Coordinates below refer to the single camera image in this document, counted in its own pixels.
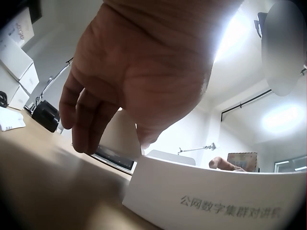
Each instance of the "cardboard box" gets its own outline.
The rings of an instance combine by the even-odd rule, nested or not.
[[[13,18],[5,26],[4,33],[10,36],[19,47],[23,47],[34,36],[29,8],[25,8]]]
[[[227,161],[246,172],[258,172],[256,152],[228,153]]]
[[[12,101],[12,98],[19,87],[19,83],[0,63],[0,91],[6,93],[8,104]]]
[[[306,196],[306,172],[203,169],[141,156],[123,205],[164,230],[284,229]]]
[[[19,83],[22,85],[22,87],[24,87],[25,90],[27,90],[29,94],[33,92],[39,83],[34,63],[32,63],[29,69],[22,76],[22,78],[19,80]]]
[[[14,108],[14,109],[19,109],[23,110],[23,107],[29,100],[29,95],[23,90],[23,88],[20,86],[16,93],[14,94],[9,107]]]
[[[8,35],[0,35],[0,61],[17,81],[33,64],[33,60]]]

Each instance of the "black curtain rod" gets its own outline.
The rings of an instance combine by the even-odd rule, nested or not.
[[[271,91],[272,91],[272,90],[265,91],[264,93],[262,93],[262,94],[260,94],[260,95],[258,95],[258,96],[256,96],[256,97],[254,97],[254,98],[252,98],[252,99],[250,99],[250,100],[248,100],[248,101],[246,101],[246,102],[244,102],[244,103],[240,103],[240,104],[237,105],[237,106],[234,106],[234,107],[232,107],[232,108],[230,108],[230,109],[228,109],[228,110],[226,110],[226,111],[223,111],[222,114],[221,114],[221,122],[223,121],[223,114],[224,114],[224,113],[227,113],[227,112],[229,112],[229,111],[232,111],[232,110],[234,110],[234,109],[236,109],[236,108],[238,108],[238,107],[242,108],[243,105],[245,105],[245,104],[247,104],[247,103],[249,103],[249,102],[251,102],[251,101],[253,101],[253,100],[256,100],[256,99],[259,98],[259,97],[262,97],[263,95],[266,95],[266,94],[268,94],[268,93],[271,92]]]

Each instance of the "ceiling light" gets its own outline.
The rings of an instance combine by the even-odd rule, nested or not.
[[[295,171],[299,171],[299,170],[303,170],[303,169],[306,169],[307,168],[307,166],[304,166],[304,167],[300,167],[300,168],[296,168],[296,169],[294,169]]]
[[[304,113],[296,106],[281,107],[273,110],[263,119],[264,127],[271,132],[284,132],[295,128]]]
[[[289,163],[289,161],[288,161],[288,160],[286,160],[286,161],[283,161],[283,162],[278,162],[278,163],[275,163],[275,164],[286,164],[286,163]]]
[[[247,38],[249,28],[249,20],[237,12],[228,24],[214,62],[238,50]]]

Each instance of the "person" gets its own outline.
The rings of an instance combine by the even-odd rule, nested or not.
[[[94,153],[119,107],[137,124],[142,148],[191,112],[242,1],[105,0],[78,42],[60,99],[75,150]]]

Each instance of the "wooden desk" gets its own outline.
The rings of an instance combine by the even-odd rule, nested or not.
[[[121,202],[131,176],[77,153],[26,111],[26,127],[0,131],[5,195],[30,229],[158,229]]]

